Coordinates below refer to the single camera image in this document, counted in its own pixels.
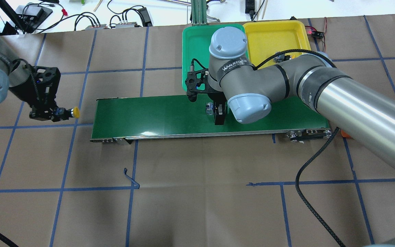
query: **orange object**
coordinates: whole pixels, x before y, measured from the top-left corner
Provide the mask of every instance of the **orange object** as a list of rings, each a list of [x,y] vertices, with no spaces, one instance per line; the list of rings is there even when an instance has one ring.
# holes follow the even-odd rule
[[[347,134],[345,131],[343,131],[343,130],[340,130],[340,134],[342,135],[342,137],[345,137],[345,138],[351,138],[351,136],[349,135],[349,134]]]

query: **yellow object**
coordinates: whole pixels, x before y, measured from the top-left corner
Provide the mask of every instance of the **yellow object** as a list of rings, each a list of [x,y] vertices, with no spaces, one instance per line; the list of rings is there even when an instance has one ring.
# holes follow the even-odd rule
[[[71,115],[75,118],[80,117],[80,110],[77,106],[75,106],[73,109],[71,109]]]
[[[248,53],[251,62],[258,65],[278,51],[289,49],[310,50],[306,28],[300,21],[248,22],[243,24],[248,37]],[[289,53],[293,58],[301,52]],[[273,60],[264,67],[275,64]]]

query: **brown floor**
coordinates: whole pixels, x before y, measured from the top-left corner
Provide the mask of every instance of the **brown floor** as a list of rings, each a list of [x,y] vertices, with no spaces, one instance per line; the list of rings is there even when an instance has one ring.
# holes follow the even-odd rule
[[[301,21],[322,30],[323,19]],[[97,98],[184,94],[185,27],[5,37],[21,57],[63,72],[57,102],[82,117],[38,122],[12,94],[0,104],[3,234],[32,247],[336,246],[293,185],[323,140],[89,142]],[[326,47],[338,68],[395,99],[395,15],[328,18]],[[301,179],[347,246],[395,237],[395,171],[353,139],[337,136]]]

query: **green conveyor belt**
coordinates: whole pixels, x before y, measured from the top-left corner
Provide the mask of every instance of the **green conveyor belt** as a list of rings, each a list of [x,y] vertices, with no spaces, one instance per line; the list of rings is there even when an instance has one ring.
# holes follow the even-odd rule
[[[212,115],[205,114],[205,105],[212,100],[205,94],[199,94],[197,98],[194,103],[185,95],[97,100],[91,141],[231,136],[329,128],[324,117],[296,97],[273,103],[271,113],[257,122],[243,125],[230,112],[225,124],[219,126],[214,125]]]

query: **yellow bin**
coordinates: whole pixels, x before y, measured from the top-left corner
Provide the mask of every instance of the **yellow bin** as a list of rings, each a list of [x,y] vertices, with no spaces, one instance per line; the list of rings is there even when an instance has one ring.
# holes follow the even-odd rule
[[[276,52],[289,49],[310,50],[306,28],[300,21],[248,22],[243,25],[248,37],[249,59],[258,65]],[[290,53],[294,58],[301,52]],[[264,67],[275,64],[273,60]]]

